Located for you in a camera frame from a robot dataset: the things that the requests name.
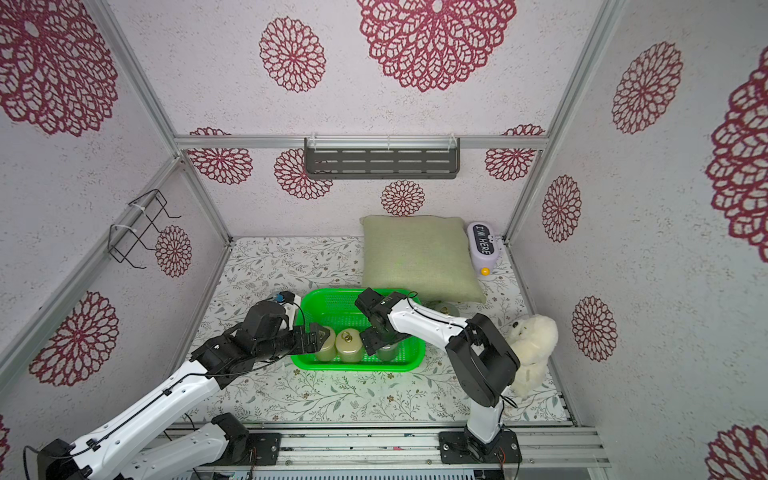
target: robotic arm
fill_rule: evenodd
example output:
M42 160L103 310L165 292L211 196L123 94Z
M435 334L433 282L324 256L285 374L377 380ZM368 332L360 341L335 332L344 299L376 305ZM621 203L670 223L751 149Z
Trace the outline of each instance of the robotic arm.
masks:
M294 326L300 298L281 292L248 310L242 323L208 339L167 380L111 421L72 443L56 439L38 454L41 480L165 480L223 458L240 462L248 430L230 413L156 449L141 452L175 419L238 376L287 355L317 352L330 331ZM265 365L254 368L256 362Z
M281 292L252 306L242 323L208 339L188 362L120 415L72 443L56 439L46 445L38 453L38 478L165 480L204 463L241 463L252 445L248 430L230 413L180 439L141 450L238 376L287 355L319 351L330 331L317 323L294 326L299 302L293 293ZM465 448L479 462L495 462L502 439L502 391L515 379L520 362L491 320L479 313L471 319L444 315L402 293L383 296L371 289L355 305L371 323L360 334L369 355L409 336L446 352L471 399ZM256 362L265 364L254 368Z
M371 323L360 333L369 355L409 336L445 351L471 399L466 448L478 461L494 455L501 440L502 392L515 380L520 360L493 322L480 313L471 319L445 315L402 293L383 296L370 288L360 293L355 306Z

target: plush toy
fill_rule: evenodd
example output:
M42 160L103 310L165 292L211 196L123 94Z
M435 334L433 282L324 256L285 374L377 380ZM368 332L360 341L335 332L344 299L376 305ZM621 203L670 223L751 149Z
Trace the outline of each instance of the plush toy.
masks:
M543 315L523 315L512 323L507 342L520 359L515 381L508 387L517 397L526 397L544 382L547 361L558 344L558 326Z

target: black cable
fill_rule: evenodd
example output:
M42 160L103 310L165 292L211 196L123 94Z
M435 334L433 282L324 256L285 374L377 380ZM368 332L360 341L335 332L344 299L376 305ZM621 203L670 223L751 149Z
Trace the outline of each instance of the black cable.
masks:
M306 315L304 315L304 310L301 309L301 305L294 302L283 302L283 303L290 303L291 305L295 306L299 311L301 312L301 324L306 326Z
M220 376L241 376L241 375L245 375L246 373L256 372L257 370L265 369L266 367L274 364L275 362L279 362L280 360L282 360L284 358L285 358L285 355L283 355L283 356L281 356L279 358L276 358L275 360L272 360L271 362L268 362L266 365L262 365L262 366L256 367L255 369L247 370L246 372L237 372L237 373L198 373L198 372L192 372L192 373L188 373L185 376L183 376L180 379L178 379L173 385L171 385L168 388L166 388L165 390L163 390L163 392L160 395L154 397L147 405L141 407L136 413L134 413L133 415L128 417L127 420L122 422L120 425L114 427L107 435L104 435L99 440L97 440L93 445L88 446L88 448L86 448L84 450L81 450L80 452L73 453L71 455L64 455L64 456L61 456L61 457L56 457L56 456L52 456L52 455L48 455L46 453L43 453L40 450L34 449L30 445L25 445L24 449L22 450L22 460L23 460L23 463L24 463L24 474L26 475L27 480L29 480L29 470L27 469L27 450L31 450L36 455L43 454L43 455L47 456L48 458L50 458L52 460L69 460L69 459L74 458L74 457L76 457L78 455L82 455L82 454L88 452L89 450L92 450L95 446L99 445L104 440L108 439L113 433L115 433L117 430L122 428L126 423L128 423L131 420L133 420L134 418L136 418L139 414L141 414L144 410L148 409L157 400L159 400L162 397L166 396L165 392L169 392L169 394L170 394L170 390L172 388L174 388L176 385L178 385L179 383L183 382L188 376L207 376L207 377L211 377L211 378L213 378L213 377L220 377Z
M509 398L507 396L504 396L504 395L500 395L500 397L502 398L502 400L504 400L504 402L506 404L511 406L513 409L519 409L520 408L520 407L518 407L518 404L517 404L517 402L515 400L513 400L513 399L511 399L511 398Z
M190 425L192 425L192 429L197 430L197 428L195 428L194 426L194 422L192 421L192 417L190 417L188 413L185 413L184 416L187 417L187 420L190 421Z
M248 475L246 475L245 480L253 480L253 469L256 468L256 461L257 461L256 447L253 447L251 449L250 470L248 471Z
M515 470L515 477L512 480L518 480L518 473L520 473L520 464L523 462L522 457L520 458L520 461L518 462L518 468Z
M419 312L416 309L415 305L413 303L411 303L411 298L413 298L413 297L412 296L407 296L406 297L406 300L408 301L408 304L410 305L410 307L413 309L414 312L418 313L419 315L423 316L424 318L430 319L430 320L432 320L434 322L444 323L445 325L459 326L459 327L461 326L461 325L457 325L455 323L446 322L445 320L436 319L436 318L431 317L431 316L429 316L429 315L427 315L427 314L425 314L423 312Z

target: table surface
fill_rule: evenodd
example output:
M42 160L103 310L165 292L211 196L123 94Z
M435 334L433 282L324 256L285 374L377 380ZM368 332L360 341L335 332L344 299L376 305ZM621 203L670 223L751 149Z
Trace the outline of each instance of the table surface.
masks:
M255 302L281 290L299 295L324 287L359 287L362 237L266 237L239 239L200 324L190 351L205 339L242 321ZM459 303L464 316L482 313L502 333L527 313L509 260L502 257L493 274L481 280L488 301ZM519 408L507 407L504 420L568 421L551 375ZM427 345L422 364L405 373L306 371L283 359L240 377L216 396L189 411L195 422L232 412L245 423L261 422L463 422L469 399L444 352Z

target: red flower pattern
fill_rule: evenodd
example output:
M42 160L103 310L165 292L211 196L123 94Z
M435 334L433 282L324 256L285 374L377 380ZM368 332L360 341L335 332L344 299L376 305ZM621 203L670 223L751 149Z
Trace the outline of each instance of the red flower pattern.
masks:
M445 90L488 63L515 0L358 0L360 32L384 75L403 87Z
M3 425L2 415L0 415L0 473L3 471L3 462L5 460L5 454L11 447L8 445L8 433L11 431Z
M424 204L424 190L416 182L398 180L384 187L382 207L394 217L415 214Z
M730 221L728 234L757 247L768 263L768 47L728 105L725 121L711 137L712 207Z
M54 386L85 381L109 360L120 332L118 324L109 299L99 292L86 292L29 364L29 372Z
M571 330L578 348L592 360L608 360L616 348L616 322L608 305L587 296L574 308Z
M538 125L527 124L510 128L504 135L542 135L544 129ZM485 152L485 169L499 180L523 178L536 159L536 150L532 148L492 148Z
M718 432L709 443L709 480L765 480L768 478L768 432L760 426L734 425Z
M98 130L118 99L104 39L80 0L3 0L0 101L47 134Z
M635 58L616 87L616 128L634 134L656 123L675 96L682 70L680 50L665 41Z
M272 20L261 34L259 48L270 77L288 91L315 88L326 72L320 40L299 20Z
M275 161L277 183L294 197L305 200L320 198L333 186L333 180L313 180L306 175L304 151L284 151Z
M581 191L568 175L551 183L541 205L541 223L554 242L566 241L578 226L581 216Z
M168 276L182 276L192 263L192 244L187 232L169 225L157 236L154 255L157 265Z
M218 128L198 128L190 135L229 135ZM250 177L252 160L245 148L204 148L187 152L192 165L220 184L238 184Z

